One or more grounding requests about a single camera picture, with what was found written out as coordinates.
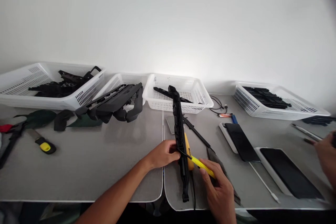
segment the black plastic bracket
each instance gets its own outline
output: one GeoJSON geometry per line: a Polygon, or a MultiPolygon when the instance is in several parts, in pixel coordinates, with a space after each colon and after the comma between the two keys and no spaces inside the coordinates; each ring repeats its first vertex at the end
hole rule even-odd
{"type": "MultiPolygon", "coordinates": [[[[177,92],[176,88],[173,86],[168,87],[168,92],[173,98],[173,115],[175,119],[175,138],[176,138],[176,148],[183,153],[186,151],[186,140],[184,138],[184,129],[183,129],[183,115],[180,101],[180,94],[177,92]]],[[[184,155],[181,155],[178,160],[180,166],[181,179],[183,184],[182,189],[182,201],[189,201],[188,187],[189,187],[189,172],[188,172],[188,158],[184,155]]]]}

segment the white plastic basket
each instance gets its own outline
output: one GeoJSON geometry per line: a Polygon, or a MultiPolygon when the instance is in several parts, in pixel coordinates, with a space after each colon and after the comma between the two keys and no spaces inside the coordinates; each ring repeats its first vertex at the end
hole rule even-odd
{"type": "Polygon", "coordinates": [[[88,103],[104,85],[104,68],[94,70],[94,77],[67,97],[35,97],[37,91],[28,88],[63,79],[58,73],[63,70],[70,74],[84,76],[94,66],[41,62],[28,65],[0,75],[0,103],[11,107],[35,109],[76,110],[88,103]]]}
{"type": "Polygon", "coordinates": [[[262,117],[281,120],[301,120],[312,116],[330,116],[330,113],[322,108],[314,106],[310,102],[295,95],[291,91],[273,84],[236,82],[236,90],[233,96],[237,102],[252,117],[262,117]],[[273,94],[281,97],[284,102],[290,103],[292,107],[286,109],[269,108],[254,98],[243,86],[251,88],[267,88],[273,94]]]}
{"type": "Polygon", "coordinates": [[[214,102],[211,100],[201,80],[192,77],[152,73],[148,77],[143,92],[143,97],[148,101],[150,108],[173,111],[173,100],[153,89],[154,87],[157,87],[168,91],[169,85],[174,86],[181,97],[193,102],[182,102],[182,113],[197,114],[203,109],[213,107],[214,105],[214,102]]]}
{"type": "MultiPolygon", "coordinates": [[[[142,83],[142,86],[146,86],[146,82],[148,79],[148,75],[144,74],[135,74],[135,73],[117,73],[115,74],[109,82],[106,83],[106,85],[99,91],[99,93],[93,98],[97,99],[99,96],[102,96],[108,92],[110,92],[112,89],[115,89],[116,87],[123,85],[123,84],[138,84],[142,83]]],[[[131,104],[125,105],[124,109],[126,111],[129,111],[134,108],[134,99],[135,94],[133,95],[131,99],[131,104]]],[[[146,100],[142,96],[142,105],[145,105],[146,100]]]]}

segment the forearm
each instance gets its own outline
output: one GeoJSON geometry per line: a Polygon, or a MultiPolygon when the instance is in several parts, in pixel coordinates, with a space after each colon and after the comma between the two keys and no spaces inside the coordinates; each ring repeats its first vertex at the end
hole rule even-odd
{"type": "Polygon", "coordinates": [[[140,160],[124,177],[101,195],[81,215],[76,224],[116,223],[138,185],[149,171],[150,166],[146,160],[140,160]]]}

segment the pen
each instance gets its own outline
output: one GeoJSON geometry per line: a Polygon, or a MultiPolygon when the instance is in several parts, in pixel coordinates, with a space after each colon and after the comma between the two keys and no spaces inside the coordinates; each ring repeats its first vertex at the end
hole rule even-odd
{"type": "Polygon", "coordinates": [[[311,133],[308,130],[305,130],[304,128],[301,128],[300,126],[297,126],[296,124],[292,124],[295,128],[297,128],[299,131],[301,131],[302,133],[305,133],[307,136],[311,137],[312,139],[314,139],[317,142],[320,142],[322,140],[321,137],[316,136],[315,134],[311,133]]]}

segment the stack of black parts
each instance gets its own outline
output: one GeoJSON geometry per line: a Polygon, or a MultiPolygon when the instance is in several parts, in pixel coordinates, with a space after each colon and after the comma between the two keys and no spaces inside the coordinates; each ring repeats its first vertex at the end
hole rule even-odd
{"type": "Polygon", "coordinates": [[[118,121],[134,121],[142,111],[142,83],[120,85],[110,92],[78,108],[76,115],[79,119],[84,114],[92,120],[102,120],[108,123],[112,115],[118,121]],[[125,105],[131,104],[134,97],[134,108],[130,111],[124,109],[125,105]]]}
{"type": "Polygon", "coordinates": [[[269,89],[261,88],[261,87],[246,87],[245,90],[253,95],[258,101],[264,104],[266,107],[276,108],[276,109],[286,109],[287,107],[291,107],[292,105],[286,103],[282,100],[281,97],[272,94],[269,89]]]}
{"type": "Polygon", "coordinates": [[[99,67],[95,66],[83,77],[59,70],[58,72],[61,75],[63,81],[42,84],[37,87],[28,88],[28,90],[38,91],[38,93],[35,96],[39,97],[52,97],[52,98],[66,97],[71,95],[81,86],[83,86],[86,82],[92,79],[93,78],[92,72],[95,69],[98,70],[99,72],[101,71],[99,67]]]}
{"type": "Polygon", "coordinates": [[[307,124],[328,126],[328,124],[330,124],[332,121],[336,121],[336,118],[316,115],[313,117],[302,119],[302,121],[307,124]]]}

